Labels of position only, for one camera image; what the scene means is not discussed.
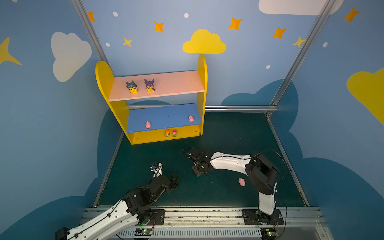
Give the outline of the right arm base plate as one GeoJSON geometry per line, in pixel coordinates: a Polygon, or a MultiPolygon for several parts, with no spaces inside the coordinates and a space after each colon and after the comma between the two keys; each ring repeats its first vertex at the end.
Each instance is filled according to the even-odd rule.
{"type": "Polygon", "coordinates": [[[271,215],[267,215],[259,209],[244,209],[242,216],[245,225],[284,225],[284,218],[279,209],[275,209],[271,215]]]}

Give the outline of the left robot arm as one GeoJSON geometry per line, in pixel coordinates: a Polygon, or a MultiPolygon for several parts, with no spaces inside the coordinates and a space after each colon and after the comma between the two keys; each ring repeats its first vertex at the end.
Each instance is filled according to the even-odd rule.
{"type": "Polygon", "coordinates": [[[163,193],[177,187],[176,174],[155,177],[148,184],[129,190],[115,205],[92,220],[72,229],[57,230],[55,239],[107,240],[128,227],[147,223],[153,215],[151,206],[163,193]]]}

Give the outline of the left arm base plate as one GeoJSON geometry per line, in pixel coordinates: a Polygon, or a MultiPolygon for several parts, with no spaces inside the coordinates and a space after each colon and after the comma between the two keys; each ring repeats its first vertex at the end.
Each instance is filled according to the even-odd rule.
{"type": "Polygon", "coordinates": [[[165,212],[164,209],[146,210],[140,216],[139,224],[142,226],[162,226],[165,220],[165,212]]]}

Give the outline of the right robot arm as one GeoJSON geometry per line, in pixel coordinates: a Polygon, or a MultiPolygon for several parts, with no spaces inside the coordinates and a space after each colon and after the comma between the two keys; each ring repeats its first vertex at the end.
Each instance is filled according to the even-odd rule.
{"type": "Polygon", "coordinates": [[[248,176],[251,184],[259,193],[259,207],[256,213],[244,215],[245,218],[255,218],[261,224],[273,224],[281,214],[276,209],[275,193],[279,171],[262,153],[253,155],[230,155],[221,152],[207,152],[193,148],[189,153],[193,161],[192,167],[196,176],[215,170],[229,170],[248,176]]]}

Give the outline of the purple creature toy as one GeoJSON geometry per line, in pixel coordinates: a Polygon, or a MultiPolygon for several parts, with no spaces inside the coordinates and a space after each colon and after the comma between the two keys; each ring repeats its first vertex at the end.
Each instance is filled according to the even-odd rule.
{"type": "Polygon", "coordinates": [[[156,91],[154,88],[154,83],[155,83],[154,79],[152,79],[151,81],[145,79],[144,81],[145,81],[146,90],[148,93],[152,93],[156,91]]]}

